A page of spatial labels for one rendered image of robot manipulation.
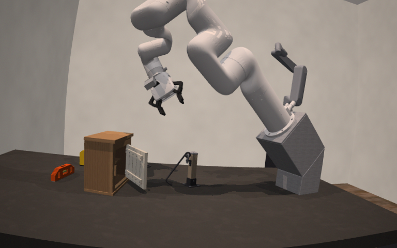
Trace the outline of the small brown wooden cabinet with white door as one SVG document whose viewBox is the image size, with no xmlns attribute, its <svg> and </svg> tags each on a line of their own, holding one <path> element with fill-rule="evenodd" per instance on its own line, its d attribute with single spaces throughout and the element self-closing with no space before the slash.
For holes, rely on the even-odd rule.
<svg viewBox="0 0 397 248">
<path fill-rule="evenodd" d="M 114 196 L 129 180 L 146 189 L 148 153 L 131 146 L 132 136 L 105 131 L 84 137 L 85 192 Z"/>
</svg>

